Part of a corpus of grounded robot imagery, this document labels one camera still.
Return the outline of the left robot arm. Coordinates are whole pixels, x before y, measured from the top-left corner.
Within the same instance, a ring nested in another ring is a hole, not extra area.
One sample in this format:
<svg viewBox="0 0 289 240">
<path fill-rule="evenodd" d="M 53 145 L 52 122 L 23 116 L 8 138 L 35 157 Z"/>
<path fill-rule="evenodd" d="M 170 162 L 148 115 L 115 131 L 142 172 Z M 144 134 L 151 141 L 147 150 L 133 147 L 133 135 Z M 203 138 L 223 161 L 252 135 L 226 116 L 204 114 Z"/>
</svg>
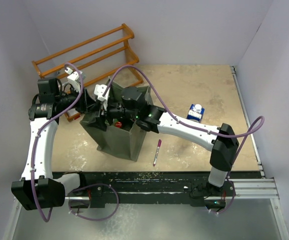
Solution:
<svg viewBox="0 0 289 240">
<path fill-rule="evenodd" d="M 70 193 L 82 196 L 87 183 L 79 173 L 58 179 L 52 173 L 52 155 L 59 118 L 70 109 L 85 113 L 94 101 L 81 86 L 81 79 L 69 80 L 70 92 L 65 93 L 55 77 L 38 80 L 38 93 L 28 110 L 30 144 L 27 161 L 19 181 L 11 184 L 11 192 L 27 210 L 61 207 Z"/>
</svg>

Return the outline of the green canvas tote bag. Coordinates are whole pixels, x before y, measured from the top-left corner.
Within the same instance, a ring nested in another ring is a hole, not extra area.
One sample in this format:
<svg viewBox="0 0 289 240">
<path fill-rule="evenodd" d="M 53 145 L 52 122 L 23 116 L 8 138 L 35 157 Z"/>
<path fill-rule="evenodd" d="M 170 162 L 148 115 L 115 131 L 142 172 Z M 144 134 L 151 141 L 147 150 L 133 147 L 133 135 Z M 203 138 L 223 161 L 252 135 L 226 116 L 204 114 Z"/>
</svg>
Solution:
<svg viewBox="0 0 289 240">
<path fill-rule="evenodd" d="M 135 123 L 136 110 L 127 108 L 123 97 L 126 93 L 137 90 L 151 104 L 151 87 L 122 87 L 113 82 L 109 89 L 108 103 L 118 102 L 125 107 L 126 118 L 99 118 L 100 104 L 92 91 L 91 98 L 97 102 L 97 110 L 86 113 L 80 121 L 82 128 L 97 143 L 97 150 L 108 155 L 136 162 L 142 148 L 146 131 Z M 115 122 L 121 122 L 122 128 L 115 127 Z"/>
</svg>

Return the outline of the blue orange juice carton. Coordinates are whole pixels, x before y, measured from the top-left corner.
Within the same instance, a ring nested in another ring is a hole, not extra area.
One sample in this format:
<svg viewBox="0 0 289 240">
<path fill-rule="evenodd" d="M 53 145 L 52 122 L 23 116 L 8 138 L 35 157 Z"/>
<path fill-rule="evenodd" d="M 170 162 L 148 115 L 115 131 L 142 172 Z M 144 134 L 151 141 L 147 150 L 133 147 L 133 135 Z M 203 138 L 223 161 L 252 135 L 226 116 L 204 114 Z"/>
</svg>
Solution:
<svg viewBox="0 0 289 240">
<path fill-rule="evenodd" d="M 186 118 L 188 120 L 192 120 L 192 121 L 200 123 L 204 116 L 204 112 L 205 112 L 205 109 L 202 107 L 202 105 L 191 104 Z"/>
</svg>

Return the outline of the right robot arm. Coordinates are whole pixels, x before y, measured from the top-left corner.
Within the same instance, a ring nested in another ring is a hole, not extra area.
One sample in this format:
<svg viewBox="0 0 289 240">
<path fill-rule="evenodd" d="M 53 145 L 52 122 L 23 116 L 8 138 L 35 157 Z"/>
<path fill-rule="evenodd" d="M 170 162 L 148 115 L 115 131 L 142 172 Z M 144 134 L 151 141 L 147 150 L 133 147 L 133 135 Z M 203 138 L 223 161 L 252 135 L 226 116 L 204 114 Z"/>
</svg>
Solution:
<svg viewBox="0 0 289 240">
<path fill-rule="evenodd" d="M 225 189 L 225 180 L 232 170 L 239 142 L 232 127 L 222 124 L 220 127 L 204 125 L 179 117 L 149 103 L 145 94 L 137 87 L 123 88 L 121 101 L 109 102 L 109 87 L 101 84 L 94 89 L 96 99 L 103 105 L 104 115 L 110 120 L 131 120 L 146 132 L 166 134 L 195 143 L 211 153 L 211 170 L 207 191 L 218 196 Z"/>
</svg>

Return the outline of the dark cola glass bottle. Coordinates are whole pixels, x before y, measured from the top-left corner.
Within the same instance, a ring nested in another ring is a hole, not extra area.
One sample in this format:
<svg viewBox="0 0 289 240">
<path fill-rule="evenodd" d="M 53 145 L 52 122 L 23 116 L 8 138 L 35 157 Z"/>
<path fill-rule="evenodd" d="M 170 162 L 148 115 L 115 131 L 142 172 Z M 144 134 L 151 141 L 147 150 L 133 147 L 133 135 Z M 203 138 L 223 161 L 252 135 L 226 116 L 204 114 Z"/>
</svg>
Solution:
<svg viewBox="0 0 289 240">
<path fill-rule="evenodd" d="M 117 128 L 122 128 L 122 123 L 120 121 L 117 121 L 114 123 L 114 126 Z"/>
</svg>

